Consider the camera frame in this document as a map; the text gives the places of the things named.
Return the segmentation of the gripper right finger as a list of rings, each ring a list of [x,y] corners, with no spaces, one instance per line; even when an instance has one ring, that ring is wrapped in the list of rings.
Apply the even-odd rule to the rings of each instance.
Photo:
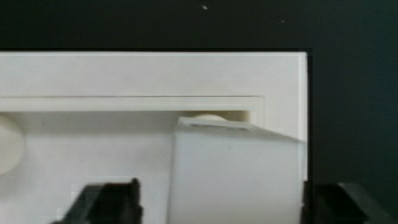
[[[395,224],[395,218],[360,184],[306,183],[303,224]]]

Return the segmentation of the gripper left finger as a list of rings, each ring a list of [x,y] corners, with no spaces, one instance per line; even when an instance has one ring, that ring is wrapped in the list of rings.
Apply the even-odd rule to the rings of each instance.
[[[84,187],[65,217],[52,224],[143,224],[141,182]]]

